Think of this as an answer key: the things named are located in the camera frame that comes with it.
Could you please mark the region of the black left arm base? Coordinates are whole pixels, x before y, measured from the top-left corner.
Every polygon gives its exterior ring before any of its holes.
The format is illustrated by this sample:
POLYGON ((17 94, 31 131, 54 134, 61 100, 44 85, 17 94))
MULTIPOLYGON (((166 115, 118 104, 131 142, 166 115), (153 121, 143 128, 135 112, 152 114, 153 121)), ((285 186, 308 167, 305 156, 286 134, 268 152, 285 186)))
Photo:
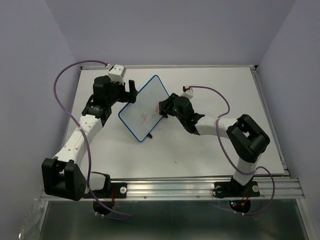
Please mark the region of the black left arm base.
MULTIPOLYGON (((114 182, 107 173, 101 173, 92 171, 90 175, 90 183, 93 186, 93 193, 99 199, 110 199, 110 201, 102 201, 108 208, 113 209, 116 205, 116 199, 127 198, 127 186, 126 182, 114 182)), ((84 199, 93 199, 93 210, 101 217, 106 217, 111 213, 110 210, 101 206, 91 195, 91 193, 85 192, 84 199)))

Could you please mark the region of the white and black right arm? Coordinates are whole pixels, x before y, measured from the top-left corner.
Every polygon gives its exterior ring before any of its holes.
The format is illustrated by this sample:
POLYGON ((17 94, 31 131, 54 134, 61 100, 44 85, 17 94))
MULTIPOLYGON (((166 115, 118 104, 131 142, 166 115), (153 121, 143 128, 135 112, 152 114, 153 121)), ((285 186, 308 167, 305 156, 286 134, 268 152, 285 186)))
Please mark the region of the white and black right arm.
POLYGON ((237 165, 227 157, 235 169, 230 189, 233 194, 242 195, 248 190, 257 162, 270 143, 269 136, 248 114, 238 118, 212 118, 196 113, 191 103, 192 97, 191 89, 181 95, 171 94, 158 103, 159 114, 176 117, 190 134, 216 136, 219 144, 222 144, 221 138, 229 139, 238 155, 237 165))

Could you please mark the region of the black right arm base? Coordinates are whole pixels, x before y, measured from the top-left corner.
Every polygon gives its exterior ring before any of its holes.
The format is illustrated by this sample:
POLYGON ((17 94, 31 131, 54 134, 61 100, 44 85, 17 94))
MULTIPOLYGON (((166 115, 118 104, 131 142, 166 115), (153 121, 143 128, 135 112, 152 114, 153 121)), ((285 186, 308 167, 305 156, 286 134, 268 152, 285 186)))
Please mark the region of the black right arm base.
POLYGON ((257 198, 261 194, 258 183, 253 181, 253 178, 245 185, 231 178, 230 181, 215 182, 212 195, 218 199, 231 198, 229 200, 231 210, 245 215, 252 206, 250 198, 257 198))

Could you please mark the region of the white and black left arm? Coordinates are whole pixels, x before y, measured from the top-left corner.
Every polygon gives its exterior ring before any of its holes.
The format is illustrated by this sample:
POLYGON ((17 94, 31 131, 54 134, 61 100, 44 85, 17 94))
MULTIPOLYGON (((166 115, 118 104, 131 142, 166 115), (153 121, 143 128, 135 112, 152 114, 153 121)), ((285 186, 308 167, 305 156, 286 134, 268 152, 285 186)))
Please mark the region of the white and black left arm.
POLYGON ((89 192, 87 176, 81 171, 87 147, 105 126, 115 103, 135 103, 138 91, 134 80, 125 83, 108 75, 94 79, 93 93, 81 112, 76 128, 53 158, 42 165, 44 191, 47 195, 78 201, 89 192))

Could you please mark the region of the blue-edged small whiteboard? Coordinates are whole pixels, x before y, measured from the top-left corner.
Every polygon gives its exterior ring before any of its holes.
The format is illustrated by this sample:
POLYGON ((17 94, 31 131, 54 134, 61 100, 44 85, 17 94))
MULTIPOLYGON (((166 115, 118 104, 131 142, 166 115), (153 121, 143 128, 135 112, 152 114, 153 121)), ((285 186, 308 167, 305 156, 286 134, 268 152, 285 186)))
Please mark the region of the blue-edged small whiteboard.
POLYGON ((168 97, 169 94, 160 77, 154 75, 138 91, 135 103, 127 103, 119 111, 119 119, 139 143, 148 137, 163 118, 159 114, 159 102, 168 97))

